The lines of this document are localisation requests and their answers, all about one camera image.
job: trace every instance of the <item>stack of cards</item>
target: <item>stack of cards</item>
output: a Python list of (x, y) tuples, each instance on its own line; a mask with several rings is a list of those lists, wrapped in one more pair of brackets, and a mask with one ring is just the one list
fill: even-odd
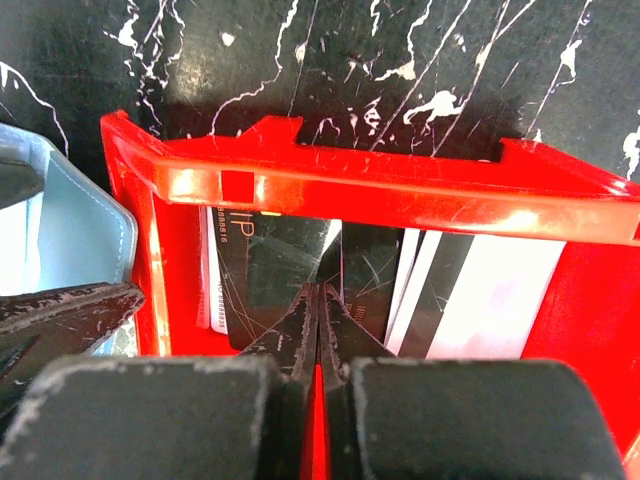
[(519, 358), (564, 242), (208, 209), (211, 328), (242, 349), (307, 281), (396, 355)]

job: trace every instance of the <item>black marble surface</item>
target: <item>black marble surface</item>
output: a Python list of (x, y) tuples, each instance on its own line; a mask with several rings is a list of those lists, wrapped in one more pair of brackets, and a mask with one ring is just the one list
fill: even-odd
[(162, 138), (267, 113), (303, 116), (302, 143), (419, 155), (537, 137), (638, 180), (638, 24), (632, 0), (3, 0), (0, 121), (105, 188), (118, 108)]

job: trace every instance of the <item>wallet stitching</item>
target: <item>wallet stitching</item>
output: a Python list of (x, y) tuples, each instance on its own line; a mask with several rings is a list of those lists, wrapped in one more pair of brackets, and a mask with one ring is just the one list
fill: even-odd
[(109, 210), (105, 205), (103, 205), (100, 200), (94, 196), (90, 191), (88, 191), (87, 189), (85, 189), (82, 185), (80, 185), (76, 180), (74, 180), (71, 176), (69, 176), (69, 174), (67, 172), (65, 172), (62, 167), (60, 165), (58, 165), (56, 163), (55, 160), (52, 160), (51, 162), (53, 165), (55, 165), (58, 170), (65, 176), (67, 177), (71, 183), (73, 183), (75, 186), (77, 186), (80, 190), (82, 190), (84, 193), (86, 193), (87, 195), (89, 195), (89, 197), (98, 204), (99, 207), (101, 207), (102, 209), (104, 209), (109, 215), (111, 215), (113, 218), (116, 219), (116, 223), (118, 224), (118, 227), (120, 228), (120, 244), (118, 245), (118, 258), (116, 260), (116, 272), (115, 275), (113, 277), (113, 281), (114, 282), (118, 282), (118, 271), (120, 270), (120, 264), (122, 263), (122, 250), (123, 250), (123, 246), (124, 246), (124, 227), (122, 226), (122, 223), (120, 222), (120, 219), (118, 218), (118, 216), (113, 213), (111, 210)]

